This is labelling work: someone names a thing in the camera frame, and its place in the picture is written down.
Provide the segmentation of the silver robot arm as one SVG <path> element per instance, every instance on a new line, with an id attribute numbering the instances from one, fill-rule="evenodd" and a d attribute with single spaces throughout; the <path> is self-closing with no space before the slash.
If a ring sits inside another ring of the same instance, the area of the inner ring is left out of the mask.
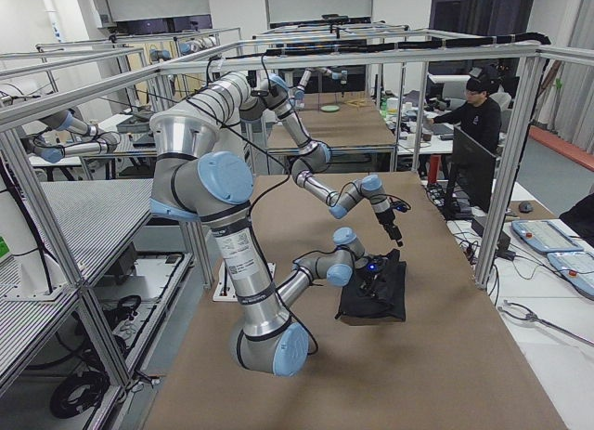
<path id="1" fill-rule="evenodd" d="M 310 335 L 291 304 L 314 282 L 343 287 L 368 253 L 355 232 L 339 228 L 334 250 L 303 257 L 275 284 L 252 228 L 253 177 L 231 151 L 214 151 L 219 128 L 181 110 L 152 116 L 158 160 L 150 195 L 155 216 L 200 222 L 212 232 L 243 316 L 230 339 L 234 360 L 244 369 L 292 376 L 305 364 Z"/>
<path id="2" fill-rule="evenodd" d="M 329 163 L 331 150 L 327 144 L 310 136 L 289 101 L 288 87 L 277 75 L 271 74 L 252 88 L 245 74 L 230 72 L 204 86 L 185 102 L 197 110 L 200 124 L 213 131 L 232 131 L 229 120 L 236 114 L 242 121 L 251 122 L 260 118 L 265 110 L 271 110 L 299 151 L 288 170 L 294 183 L 325 203 L 337 219 L 345 217 L 362 200 L 368 200 L 389 237 L 399 246 L 403 244 L 402 234 L 395 224 L 395 207 L 385 193 L 380 176 L 351 181 L 339 191 L 316 179 L 315 173 Z M 230 151 L 203 154 L 199 157 L 197 172 L 201 184 L 219 202 L 246 204 L 252 196 L 252 171 L 243 159 Z"/>

